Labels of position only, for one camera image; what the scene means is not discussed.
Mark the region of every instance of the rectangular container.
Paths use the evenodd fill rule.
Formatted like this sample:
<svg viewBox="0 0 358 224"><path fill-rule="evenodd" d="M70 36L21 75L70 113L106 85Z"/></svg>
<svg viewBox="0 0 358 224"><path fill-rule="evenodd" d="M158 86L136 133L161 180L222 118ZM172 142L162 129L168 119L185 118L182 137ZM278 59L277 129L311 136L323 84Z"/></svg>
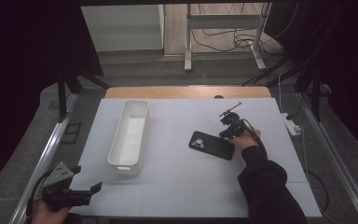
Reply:
<svg viewBox="0 0 358 224"><path fill-rule="evenodd" d="M138 175L142 171L148 108L149 103L143 100L129 100L123 106L108 156L108 162L120 175Z"/></svg>

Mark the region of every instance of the phone case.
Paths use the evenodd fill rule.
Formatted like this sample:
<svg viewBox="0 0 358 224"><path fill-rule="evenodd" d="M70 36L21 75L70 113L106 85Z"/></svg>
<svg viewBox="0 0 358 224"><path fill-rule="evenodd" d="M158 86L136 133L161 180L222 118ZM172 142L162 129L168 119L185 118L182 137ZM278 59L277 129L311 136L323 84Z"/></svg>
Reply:
<svg viewBox="0 0 358 224"><path fill-rule="evenodd" d="M234 145L228 140L197 131L193 133L188 146L228 161L234 154Z"/></svg>

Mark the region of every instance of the power strip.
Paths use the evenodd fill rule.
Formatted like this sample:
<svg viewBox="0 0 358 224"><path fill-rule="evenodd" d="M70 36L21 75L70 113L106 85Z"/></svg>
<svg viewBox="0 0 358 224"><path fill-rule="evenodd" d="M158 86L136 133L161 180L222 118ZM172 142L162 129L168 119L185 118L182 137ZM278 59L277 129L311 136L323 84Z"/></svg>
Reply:
<svg viewBox="0 0 358 224"><path fill-rule="evenodd" d="M300 126L295 125L295 123L291 119L287 119L287 116L288 116L287 113L282 113L282 119L284 125L286 125L287 131L290 133L291 136L301 135Z"/></svg>

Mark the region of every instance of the wall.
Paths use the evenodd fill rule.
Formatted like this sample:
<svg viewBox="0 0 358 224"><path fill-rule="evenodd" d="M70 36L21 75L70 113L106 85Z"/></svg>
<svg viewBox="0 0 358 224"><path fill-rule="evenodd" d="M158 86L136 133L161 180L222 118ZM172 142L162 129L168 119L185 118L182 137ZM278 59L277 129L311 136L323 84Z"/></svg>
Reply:
<svg viewBox="0 0 358 224"><path fill-rule="evenodd" d="M97 51L162 49L163 7L82 7Z"/></svg>

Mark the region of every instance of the person's hand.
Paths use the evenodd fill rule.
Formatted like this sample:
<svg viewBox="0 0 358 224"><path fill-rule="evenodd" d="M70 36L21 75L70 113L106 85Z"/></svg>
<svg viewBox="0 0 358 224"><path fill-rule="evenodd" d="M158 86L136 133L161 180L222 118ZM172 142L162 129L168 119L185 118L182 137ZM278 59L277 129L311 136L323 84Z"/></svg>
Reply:
<svg viewBox="0 0 358 224"><path fill-rule="evenodd" d="M33 224L62 224L65 221L71 207L64 207L58 212L51 211L45 202L40 201L39 205L34 211L32 223Z"/></svg>
<svg viewBox="0 0 358 224"><path fill-rule="evenodd" d="M261 132L257 129L255 130L255 134L260 137ZM240 136L234 138L228 138L228 142L235 145L235 148L238 150L244 150L247 147L258 146L255 139L251 136L247 131L243 132Z"/></svg>

